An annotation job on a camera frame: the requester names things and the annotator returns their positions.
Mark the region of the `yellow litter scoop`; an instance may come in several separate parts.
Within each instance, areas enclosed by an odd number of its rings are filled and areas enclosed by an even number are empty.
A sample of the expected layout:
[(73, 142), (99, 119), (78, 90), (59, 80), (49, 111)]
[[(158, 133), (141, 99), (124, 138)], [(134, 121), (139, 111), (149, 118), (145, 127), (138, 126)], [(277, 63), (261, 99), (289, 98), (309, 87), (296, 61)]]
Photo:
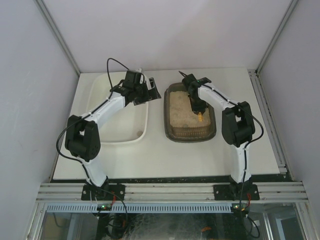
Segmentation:
[(198, 116), (198, 121), (199, 121), (199, 122), (203, 122), (203, 120), (204, 120), (203, 114), (202, 114), (201, 112), (199, 112), (199, 113), (197, 114), (197, 116)]

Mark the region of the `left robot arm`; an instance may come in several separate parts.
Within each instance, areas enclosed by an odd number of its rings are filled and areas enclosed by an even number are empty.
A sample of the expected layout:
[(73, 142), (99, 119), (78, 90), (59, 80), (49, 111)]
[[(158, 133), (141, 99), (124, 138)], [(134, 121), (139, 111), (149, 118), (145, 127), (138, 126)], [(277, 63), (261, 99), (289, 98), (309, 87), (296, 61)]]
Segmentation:
[(81, 163), (87, 181), (96, 187), (107, 181), (99, 159), (100, 128), (130, 103), (137, 106), (161, 98), (155, 79), (136, 70), (127, 70), (124, 79), (109, 91), (107, 98), (94, 109), (80, 116), (71, 115), (65, 129), (65, 149), (72, 160)]

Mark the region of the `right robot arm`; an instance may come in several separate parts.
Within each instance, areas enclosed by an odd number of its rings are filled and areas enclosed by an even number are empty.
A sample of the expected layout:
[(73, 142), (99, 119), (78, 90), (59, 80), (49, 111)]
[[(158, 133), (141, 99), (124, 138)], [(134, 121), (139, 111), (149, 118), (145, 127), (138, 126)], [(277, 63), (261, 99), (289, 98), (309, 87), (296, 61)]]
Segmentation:
[(212, 81), (207, 77), (196, 79), (193, 74), (179, 73), (194, 114), (203, 114), (209, 106), (221, 110), (222, 137), (231, 146), (233, 154), (230, 177), (237, 184), (248, 181), (251, 177), (248, 173), (249, 144), (256, 131), (250, 104), (231, 100), (211, 85)]

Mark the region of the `dark grey litter box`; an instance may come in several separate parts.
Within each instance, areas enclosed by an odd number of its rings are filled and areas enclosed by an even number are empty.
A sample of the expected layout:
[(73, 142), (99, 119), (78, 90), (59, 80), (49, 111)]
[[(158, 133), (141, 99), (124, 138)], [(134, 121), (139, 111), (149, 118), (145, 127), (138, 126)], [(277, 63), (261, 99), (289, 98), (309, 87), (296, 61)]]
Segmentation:
[(171, 84), (164, 93), (164, 130), (168, 139), (178, 143), (198, 143), (215, 137), (214, 109), (208, 105), (203, 122), (191, 109), (189, 94), (181, 82)]

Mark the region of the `white plastic tray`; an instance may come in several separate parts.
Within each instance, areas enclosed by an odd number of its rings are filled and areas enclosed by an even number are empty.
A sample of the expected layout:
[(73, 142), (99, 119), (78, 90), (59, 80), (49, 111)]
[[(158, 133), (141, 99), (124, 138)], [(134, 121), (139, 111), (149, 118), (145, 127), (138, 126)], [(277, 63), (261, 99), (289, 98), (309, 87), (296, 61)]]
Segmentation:
[[(90, 89), (86, 109), (92, 110), (97, 107), (110, 94), (111, 85), (106, 73), (97, 75)], [(125, 108), (117, 111), (99, 129), (102, 145), (119, 145), (134, 143), (141, 140), (147, 129), (149, 104), (128, 104)]]

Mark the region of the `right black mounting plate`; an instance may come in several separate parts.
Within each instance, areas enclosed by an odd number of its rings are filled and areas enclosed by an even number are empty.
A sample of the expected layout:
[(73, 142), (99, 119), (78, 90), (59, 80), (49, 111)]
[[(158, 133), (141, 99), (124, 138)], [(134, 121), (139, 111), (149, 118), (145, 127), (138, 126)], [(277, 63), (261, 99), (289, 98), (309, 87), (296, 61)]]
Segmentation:
[(253, 184), (251, 177), (241, 183), (236, 183), (231, 178), (229, 183), (214, 184), (213, 193), (216, 201), (260, 200), (258, 186)]

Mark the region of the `black mounting plate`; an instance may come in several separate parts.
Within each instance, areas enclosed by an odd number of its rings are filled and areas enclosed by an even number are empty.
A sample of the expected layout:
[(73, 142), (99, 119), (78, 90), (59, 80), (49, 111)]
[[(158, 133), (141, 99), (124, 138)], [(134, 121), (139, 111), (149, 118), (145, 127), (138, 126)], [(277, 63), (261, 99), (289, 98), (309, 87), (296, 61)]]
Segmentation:
[(86, 183), (82, 188), (82, 201), (113, 201), (124, 200), (126, 186), (120, 183), (109, 183), (107, 179), (100, 187)]
[(216, 201), (260, 200), (258, 186), (253, 184), (251, 177), (241, 183), (236, 183), (231, 178), (229, 183), (214, 184), (213, 193)]

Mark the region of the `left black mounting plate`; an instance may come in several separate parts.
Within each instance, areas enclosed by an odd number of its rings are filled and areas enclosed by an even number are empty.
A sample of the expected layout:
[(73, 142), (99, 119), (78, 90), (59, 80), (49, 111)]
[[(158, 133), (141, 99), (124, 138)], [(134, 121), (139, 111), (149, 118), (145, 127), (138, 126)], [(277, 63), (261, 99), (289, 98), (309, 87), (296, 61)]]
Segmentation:
[(100, 187), (86, 183), (82, 188), (82, 201), (113, 201), (124, 200), (126, 186), (120, 183), (109, 183), (107, 179)]

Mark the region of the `aluminium frame rail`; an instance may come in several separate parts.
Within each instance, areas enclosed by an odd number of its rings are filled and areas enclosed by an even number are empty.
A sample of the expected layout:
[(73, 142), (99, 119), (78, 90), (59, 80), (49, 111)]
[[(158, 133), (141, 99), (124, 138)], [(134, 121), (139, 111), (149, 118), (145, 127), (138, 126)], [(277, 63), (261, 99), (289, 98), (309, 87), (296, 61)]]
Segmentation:
[[(218, 202), (222, 183), (125, 183), (118, 191), (126, 203)], [(36, 201), (77, 203), (87, 193), (83, 183), (43, 183)], [(303, 203), (308, 196), (302, 182), (258, 182), (250, 196), (253, 203)]]

